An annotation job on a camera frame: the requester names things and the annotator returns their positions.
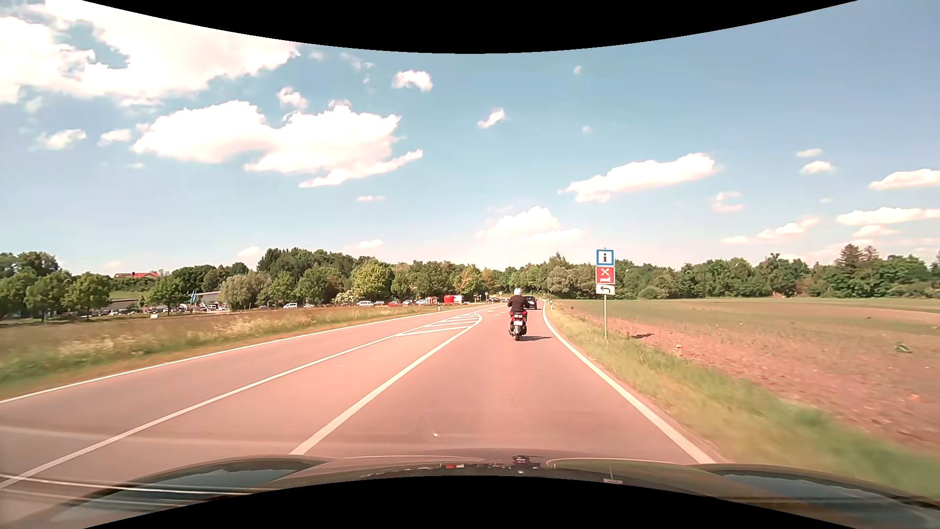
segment white lane line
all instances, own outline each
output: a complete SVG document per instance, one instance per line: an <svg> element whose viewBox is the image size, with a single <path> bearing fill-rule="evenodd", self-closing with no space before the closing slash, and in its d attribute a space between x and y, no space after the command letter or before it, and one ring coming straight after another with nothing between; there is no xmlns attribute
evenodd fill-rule
<svg viewBox="0 0 940 529"><path fill-rule="evenodd" d="M184 362L184 361L193 361L193 360L196 360L196 359L204 359L204 358L212 357L212 356L215 356L215 355L221 355L221 354L225 354L225 353L231 353L231 352L234 352L234 351L240 351L240 350L242 350L242 349L248 349L248 348L250 348L250 347L258 347L258 346L260 346L260 345L276 344L276 343L278 343L278 342L286 342L287 340L296 340L296 339L298 339L298 338L306 338L307 336L315 336L315 335L317 335L317 334L324 334L324 333L326 333L326 332L335 332L335 331L337 331L337 330L353 329L353 328L356 328L356 327L364 327L364 326L366 326L366 325L375 325L375 324L378 324L378 323L388 323L388 322L390 322L390 321L399 321L399 320L404 320L404 319L408 319L408 318L417 318L418 316L427 316L427 315L431 315L431 314L439 314L439 313L412 314L412 315L410 315L410 316L401 316L401 317L398 317L398 318L390 318L390 319L387 319L387 320L379 320L379 321L373 321L373 322L368 322L368 323L361 323L361 324L357 324L357 325L350 325L350 326L347 326L347 327L338 327L338 328L336 328L336 329L318 330L317 332L310 332L310 333L308 333L308 334L301 334L301 335L299 335L299 336L290 336L289 338L280 338L280 339L278 339L278 340L271 340L270 342L261 342L260 344L243 345L243 346L241 346L241 347L235 347L234 349L226 349L226 350L224 350L224 351L216 351L216 352L214 352L214 353L209 353L209 354L205 354L205 355L199 355L199 356L197 356L197 357L190 357L190 358L187 358L187 359L181 359L181 360L177 360L177 361L168 361L168 362L164 362L164 363L159 363L159 364L157 364L157 365L149 365L149 366L147 366L147 367L141 367L141 368L138 368L138 369L132 369L131 371L124 371L124 372L122 372L122 373L114 373L113 375L107 375L107 376L105 376L105 377L92 378L92 379L90 379L90 380L83 380L83 381L81 381L81 382L72 382L71 384L66 384L66 385L64 385L64 386L56 386L56 387L50 388L50 389L48 389L48 390L42 390L42 391L39 391L39 392L32 392L32 393L27 393L27 394L25 394L25 395L19 395L19 396L15 396L15 397L10 397L10 398L8 398L8 399L0 400L0 404L5 404L5 403L7 403L7 402L12 402L12 401L14 401L14 400L20 400L20 399L23 399L23 398L26 398L26 397L31 397L31 396L35 396L35 395L40 395L40 394L43 394L43 393L57 392L58 390L64 390L64 389L66 389L66 388L71 388L71 387L74 387L74 386L81 386L82 384L88 384L88 383L90 383L90 382L97 382L97 381L99 381L99 380L105 380L105 379L107 379L107 378L121 377L121 376L123 376L123 375L129 375L129 374L131 374L131 373L138 373L138 372L140 372L140 371L147 371L148 369L155 369L155 368L157 368L157 367L163 367L163 366L165 366L165 365L173 365L174 363L180 363L180 362Z"/></svg>
<svg viewBox="0 0 940 529"><path fill-rule="evenodd" d="M442 330L458 330L458 329L469 329L467 327L451 327L449 329L431 329L431 330L416 330L413 332L408 332L407 334L401 334L400 336L414 336L416 334L424 334L426 332L440 332Z"/></svg>
<svg viewBox="0 0 940 529"><path fill-rule="evenodd" d="M361 399L359 399L359 402L353 404L352 406L349 407L349 409L347 409L346 411L343 411L342 413L340 413L339 416L336 417L336 419L330 421L330 423L329 423L328 425L324 426L323 428L320 428L320 430L318 430L317 433L315 433L315 434L313 434L312 436L310 436L310 438L307 439L306 441L300 443L300 444L297 446L297 448L294 448L290 453L291 453L292 455L294 455L294 456L301 456L301 455L303 455L303 454L306 454L306 452L309 451L311 448L313 448L318 442L322 441L323 438L325 438L326 436L328 436L328 435L330 435L331 433L333 433L334 430L336 430L337 428L339 428L339 427L340 427L343 423L345 423L350 417L352 417L357 411L359 411L359 410L362 409L366 404L368 404L369 402L371 402L372 399L374 399L375 397L379 396L383 391L385 391L386 389L388 389L388 387L391 386L392 384L394 384L399 378L404 377L405 375L408 374L409 371L411 371L412 369L415 369L421 362L423 362L423 361L427 360L428 358L430 358L431 355L433 355L433 354L436 353L437 351L440 351L441 349L443 349L447 344L450 344L450 343L453 342L454 340L457 340L458 338L460 338L461 336L463 336L463 334L464 334L465 332L467 332L468 330L470 330L470 329L476 327L477 325L479 325L479 322L481 322L481 321L483 321L483 318L482 318L482 317L480 317L480 318L477 320L477 322L474 323L473 325L471 325L470 327L468 327L468 328L466 328L466 329L464 329L464 330L458 332L457 334L451 336L451 337L448 338L446 341L444 341L442 344L436 346L434 349L432 349L432 350L428 351L427 353L425 353L425 355L422 356L421 358L417 359L416 361L413 361L413 362L411 363L411 365L409 365L408 367L406 367L406 368L402 369L401 371L399 371L399 372L398 372L397 374L395 374L393 377L391 377L391 378L389 378L388 380L386 380L384 384L382 384L382 385L379 386L378 388L372 390L368 395L366 395L366 396L362 397Z"/></svg>
<svg viewBox="0 0 940 529"><path fill-rule="evenodd" d="M195 410L195 409L200 409L200 408L202 408L202 407L204 407L204 406L208 406L209 404L212 404L213 402L220 401L220 400L222 400L222 399L224 399L224 398L226 398L226 397L230 397L231 395L238 394L238 393L244 392L244 391L246 391L246 390L250 390L250 389L252 389L252 388L254 388L254 387L256 387L256 386L260 386L261 384L263 384L263 383L265 383L265 382L270 382L271 380L275 380L275 379L277 379L277 378L284 377L284 376L286 376L286 375L289 375L289 374L291 374L291 373L295 373L295 372L300 371L300 370L302 370L302 369L306 369L307 367L310 367L311 365L316 365L316 364L318 364L318 363L321 363L321 362L324 362L324 361L328 361L328 360L330 360L330 359L334 359L334 358L336 358L336 357L338 357L338 356L340 356L340 355L345 355L346 353L351 353L351 352L353 352L353 351L355 351L355 350L358 350L358 349L361 349L361 348L363 348L363 347L368 347L369 345L375 345L375 344L377 344L377 343L379 343L379 342L384 342L385 340L390 340L390 339L395 338L395 337L397 337L397 336L399 336L399 335L401 335L401 334L404 334L404 333L406 333L406 332L411 332L412 330L422 329L423 327L424 327L424 326L415 327L414 329L405 330L404 332L398 332L398 333L396 333L396 334L390 334L390 335L388 335L388 336L385 336L384 338L380 338L380 339L378 339L378 340L373 340L372 342L369 342L368 344L357 345L356 347L353 347L353 348L351 348L351 349L346 349L345 351L340 351L340 352L338 352L338 353L336 353L336 354L333 354L333 355L330 355L330 356L328 356L328 357L321 358L321 359L316 360L316 361L312 361L312 362L305 363L304 365L301 365L301 366L298 366L298 367L294 367L294 368L289 369L289 370L287 370L287 371L278 373L277 375L272 375L272 376L270 376L270 377L264 378L263 380L259 380L259 381L257 381L257 382L253 382L253 383L248 384L248 385L246 385L246 386L242 386L241 388L238 388L237 390L232 390L232 391L230 391L230 392L228 392L228 393L223 393L223 394L218 395L218 396L215 396L215 397L213 397L213 398L211 398L211 399L204 400L204 401L202 401L202 402L200 402L200 403L198 403L198 404L193 404L193 405L190 406L189 408L185 408L185 409L181 409L181 410L179 410L179 411L175 411L175 412L173 412L173 413L170 413L169 415L165 415L165 416L163 416L163 417L161 417L161 418L159 418L159 419L156 419L156 420L154 420L154 421L150 421L149 423L146 423L145 425L140 425L140 426L138 426L138 427L136 427L136 428L132 428L132 429L130 429L130 430L127 430L126 432L117 434L117 435L114 436L114 437L108 438L108 439L106 439L106 440L104 440L104 441L96 442L95 444L92 444L92 445L90 445L90 446L87 446L87 447L85 447L85 448L83 448L83 449L81 449L81 450L78 450L78 451L72 452L71 454L68 454L68 455L66 455L66 456L60 457L59 459L54 459L54 460L52 460L52 461L49 461L48 463L39 465L38 467L36 467L36 468L34 468L34 469L31 469L31 470L28 470L28 471L26 471L26 472L24 472L24 473L21 473L20 475L18 475L18 476L16 476L16 477L11 477L10 479L7 479L7 480L5 480L5 481L0 482L0 489L5 489L6 487L9 487L10 485L13 485L14 483L17 483L17 482L19 482L19 481L22 481L22 480L24 480L24 479L27 478L27 477L31 477L31 476L36 475L36 474L38 474L38 473L47 471L47 470L49 470L49 469L51 469L51 468L53 468L53 467L56 467L56 466L58 466L58 465L61 465L62 463L71 461L71 460L75 459L76 457L83 456L83 455L85 455L85 454L87 454L87 453L89 453L89 452L93 452L93 451L95 451L95 450L98 450L99 448L103 448L104 446L107 446L107 445L109 445L109 444L111 444L111 443L113 443L113 442L117 442L117 441L120 441L120 440L122 440L122 439L124 439L124 438L126 438L126 437L130 437L131 435L133 435L133 434L135 434L135 433L137 433L137 432L141 432L141 431L144 431L144 430L146 430L147 428L150 428L150 427L152 427L152 426L156 426L156 425L159 425L159 424L161 424L161 423L165 423L166 421L169 421L170 419L175 419L176 417L179 417L179 416L181 416L181 415L183 415L183 414L185 414L185 413L189 413L190 411L193 411L193 410Z"/></svg>
<svg viewBox="0 0 940 529"><path fill-rule="evenodd" d="M676 428L673 428L671 425L669 425L669 423L667 423L666 421L663 420L662 417L654 413L653 410L647 407L647 405L643 404L636 397L631 395L630 392L624 390L623 386L620 386L616 381L614 381L613 378L609 377L607 373L605 373L604 371L601 371L596 365L594 365L590 360L588 360L584 355L582 355L577 349L575 349L571 344L569 344L567 340L562 338L561 335L558 334L558 332L555 330L555 328L552 327L552 324L548 323L548 316L546 314L547 312L545 311L542 311L541 313L541 318L545 321L545 325L548 326L548 329L552 331L552 334L554 334L555 337L558 338L558 340L561 343L563 343L566 347L568 347L568 350L574 353L574 356L581 359L581 361L584 362L587 367L591 368L591 370L594 373L596 373L598 377L603 378L604 382L610 385L611 388L614 388L614 390L617 393L620 393L620 396L622 396L624 399L627 400L627 402L632 404L634 408L636 408L640 413L642 413L644 417L649 419L650 422L653 423L653 425L655 425L657 428L659 428L660 431L666 434L667 437L672 439L673 442L678 444L679 447L682 450L684 450L686 454L692 457L692 459L694 459L695 461L698 461L699 463L714 463L714 459L712 459L711 457L708 457L708 455L702 452L700 448L698 448L691 441L686 439L685 436L683 436L683 434L679 433L676 430Z"/></svg>

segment grass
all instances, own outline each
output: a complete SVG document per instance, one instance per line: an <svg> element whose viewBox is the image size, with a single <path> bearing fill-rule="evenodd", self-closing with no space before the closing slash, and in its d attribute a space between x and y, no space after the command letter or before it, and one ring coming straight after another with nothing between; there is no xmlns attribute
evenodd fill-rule
<svg viewBox="0 0 940 529"><path fill-rule="evenodd" d="M834 473L940 496L940 458L838 424L749 381L603 330L566 313L548 315L575 345L735 461Z"/></svg>
<svg viewBox="0 0 940 529"><path fill-rule="evenodd" d="M222 345L434 312L434 307L335 307L9 327L0 329L0 393L29 393L49 387L51 380L100 377L123 371L129 363L178 360Z"/></svg>

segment house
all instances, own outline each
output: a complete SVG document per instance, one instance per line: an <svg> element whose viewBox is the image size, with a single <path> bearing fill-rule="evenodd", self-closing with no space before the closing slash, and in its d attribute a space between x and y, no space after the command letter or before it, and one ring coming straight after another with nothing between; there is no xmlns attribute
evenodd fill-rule
<svg viewBox="0 0 940 529"><path fill-rule="evenodd" d="M116 278L134 278L134 279L140 279L140 278L154 278L154 279L159 279L159 278L160 278L160 272L152 272L152 271L151 271L151 272L120 273L120 274L115 274L115 277L116 277Z"/></svg>

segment red scooter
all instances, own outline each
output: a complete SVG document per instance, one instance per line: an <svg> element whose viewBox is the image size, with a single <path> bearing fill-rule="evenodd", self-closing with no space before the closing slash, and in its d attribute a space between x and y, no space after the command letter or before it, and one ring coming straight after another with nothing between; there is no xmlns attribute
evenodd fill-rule
<svg viewBox="0 0 940 529"><path fill-rule="evenodd" d="M525 320L527 315L528 311L522 311L521 313L509 313L509 334L512 335L512 339L516 342L518 342L527 331L525 328Z"/></svg>

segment asphalt road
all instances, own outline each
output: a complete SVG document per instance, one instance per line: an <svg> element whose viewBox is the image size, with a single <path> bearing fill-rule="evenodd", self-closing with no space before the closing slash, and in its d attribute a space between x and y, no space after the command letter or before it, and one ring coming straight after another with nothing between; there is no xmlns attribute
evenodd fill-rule
<svg viewBox="0 0 940 529"><path fill-rule="evenodd" d="M541 308L521 342L508 324L505 307L476 305L0 402L0 522L50 504L31 484L116 483L224 457L518 448L711 462Z"/></svg>

